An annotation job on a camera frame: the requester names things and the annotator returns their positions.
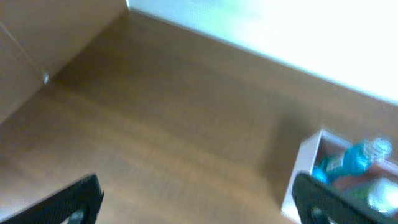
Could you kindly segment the green white soap box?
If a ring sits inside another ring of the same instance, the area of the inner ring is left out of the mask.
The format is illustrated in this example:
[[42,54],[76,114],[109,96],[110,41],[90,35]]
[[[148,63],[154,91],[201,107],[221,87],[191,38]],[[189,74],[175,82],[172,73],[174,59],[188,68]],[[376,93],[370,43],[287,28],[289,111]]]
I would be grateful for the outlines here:
[[350,195],[370,208],[394,218],[397,213],[397,182],[387,178],[378,178],[363,182],[346,189],[344,194]]

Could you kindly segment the teal mouthwash bottle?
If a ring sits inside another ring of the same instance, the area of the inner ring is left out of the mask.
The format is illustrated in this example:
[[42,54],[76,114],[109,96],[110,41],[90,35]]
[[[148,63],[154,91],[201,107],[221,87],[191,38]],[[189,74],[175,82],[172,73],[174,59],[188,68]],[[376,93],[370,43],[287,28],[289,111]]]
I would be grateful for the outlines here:
[[373,164],[390,158],[392,152],[393,146],[386,138],[365,139],[344,152],[326,156],[313,168],[312,176],[324,184],[331,184],[340,177],[361,176]]

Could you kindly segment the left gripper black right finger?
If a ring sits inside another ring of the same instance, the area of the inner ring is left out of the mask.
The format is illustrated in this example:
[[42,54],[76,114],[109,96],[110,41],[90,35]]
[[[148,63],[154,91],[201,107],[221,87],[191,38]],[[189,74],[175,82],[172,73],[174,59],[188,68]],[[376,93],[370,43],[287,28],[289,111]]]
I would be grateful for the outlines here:
[[397,224],[396,218],[383,215],[306,173],[296,175],[292,197],[302,223],[331,220],[347,224]]

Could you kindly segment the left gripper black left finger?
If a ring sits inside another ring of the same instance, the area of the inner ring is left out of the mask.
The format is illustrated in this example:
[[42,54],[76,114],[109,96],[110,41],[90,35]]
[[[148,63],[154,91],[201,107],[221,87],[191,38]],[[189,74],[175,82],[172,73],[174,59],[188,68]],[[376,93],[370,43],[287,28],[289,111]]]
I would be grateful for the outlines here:
[[104,191],[97,175],[90,174],[1,220],[1,223],[95,223],[103,198]]

